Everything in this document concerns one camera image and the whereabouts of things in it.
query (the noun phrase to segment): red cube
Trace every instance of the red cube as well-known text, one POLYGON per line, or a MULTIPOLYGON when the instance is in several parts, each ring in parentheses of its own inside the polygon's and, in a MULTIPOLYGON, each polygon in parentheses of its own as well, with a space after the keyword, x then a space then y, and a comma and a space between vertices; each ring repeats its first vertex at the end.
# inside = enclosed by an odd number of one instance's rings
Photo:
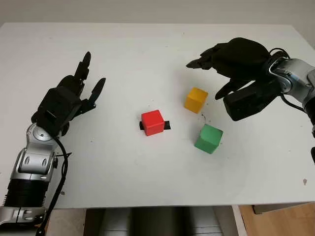
POLYGON ((141 115, 142 125, 147 136, 164 131, 165 121, 159 110, 143 113, 141 115))

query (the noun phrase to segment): wooden floor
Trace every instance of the wooden floor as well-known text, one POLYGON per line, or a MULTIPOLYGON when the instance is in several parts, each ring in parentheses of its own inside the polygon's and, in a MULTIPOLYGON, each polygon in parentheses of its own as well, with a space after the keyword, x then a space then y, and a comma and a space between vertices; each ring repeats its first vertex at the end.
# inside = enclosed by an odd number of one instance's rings
POLYGON ((260 215, 240 206, 248 236, 315 236, 315 204, 260 215))

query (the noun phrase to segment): white wall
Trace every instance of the white wall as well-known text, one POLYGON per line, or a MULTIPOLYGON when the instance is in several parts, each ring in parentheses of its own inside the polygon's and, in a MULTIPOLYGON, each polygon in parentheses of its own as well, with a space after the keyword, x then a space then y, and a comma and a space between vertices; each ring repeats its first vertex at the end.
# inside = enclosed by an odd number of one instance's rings
POLYGON ((315 47, 315 0, 0 0, 4 22, 289 24, 315 47))

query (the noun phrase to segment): green cube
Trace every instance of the green cube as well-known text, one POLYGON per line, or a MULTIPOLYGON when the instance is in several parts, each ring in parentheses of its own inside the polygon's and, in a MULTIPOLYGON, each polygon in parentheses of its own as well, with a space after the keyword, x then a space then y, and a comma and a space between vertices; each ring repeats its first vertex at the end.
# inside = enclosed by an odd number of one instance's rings
POLYGON ((202 128, 195 147, 212 154, 220 144, 223 131, 205 124, 202 128))

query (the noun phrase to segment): block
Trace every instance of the block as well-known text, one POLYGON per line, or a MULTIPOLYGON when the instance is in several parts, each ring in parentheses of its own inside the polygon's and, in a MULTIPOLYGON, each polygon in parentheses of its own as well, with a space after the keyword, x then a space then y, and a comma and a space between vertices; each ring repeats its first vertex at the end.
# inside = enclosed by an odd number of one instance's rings
POLYGON ((159 110, 143 113, 141 115, 141 120, 147 136, 164 131, 165 121, 159 110))
POLYGON ((185 108, 198 114, 205 103, 207 96, 207 92, 199 88, 192 88, 190 93, 187 95, 185 108))
POLYGON ((205 124, 200 132, 195 147, 212 154, 219 146, 223 131, 205 124))

